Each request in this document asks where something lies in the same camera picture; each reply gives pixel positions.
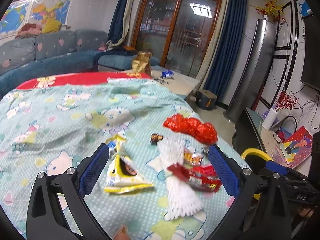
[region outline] blue gripper pad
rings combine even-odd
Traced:
[[[280,175],[287,175],[288,174],[288,171],[287,171],[287,168],[278,164],[278,163],[275,163],[273,161],[267,161],[266,162],[266,168],[268,170],[271,170],[271,171],[274,171],[274,172],[277,172],[279,173]]]
[[[209,147],[208,155],[209,161],[218,174],[218,177],[228,195],[237,198],[240,193],[239,179],[229,167],[227,157],[216,144]]]
[[[104,166],[109,159],[109,147],[103,145],[93,154],[92,160],[80,178],[79,195],[83,198],[92,192]]]

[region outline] world map poster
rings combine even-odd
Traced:
[[[26,19],[29,2],[12,3],[0,21],[0,38],[17,34]]]
[[[47,20],[60,21],[67,24],[70,0],[35,0],[32,4],[28,23],[44,26]]]

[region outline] paper towel roll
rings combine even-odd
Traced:
[[[262,127],[266,130],[270,130],[273,122],[277,118],[278,112],[276,112],[273,108],[269,110],[269,113],[267,114],[265,120],[262,123]]]

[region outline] coffee table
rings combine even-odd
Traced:
[[[168,88],[172,93],[179,95],[183,99],[186,99],[199,83],[199,80],[175,71],[173,71],[174,75],[172,78],[161,78],[162,72],[166,70],[167,69],[160,66],[152,66],[151,77],[156,80],[159,85]],[[123,72],[132,73],[132,69]]]

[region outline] picture book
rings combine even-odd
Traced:
[[[287,140],[280,143],[280,147],[281,152],[277,151],[276,155],[281,155],[282,153],[284,158],[278,156],[282,159],[281,162],[285,160],[287,166],[293,169],[311,155],[312,136],[306,128],[302,126]]]

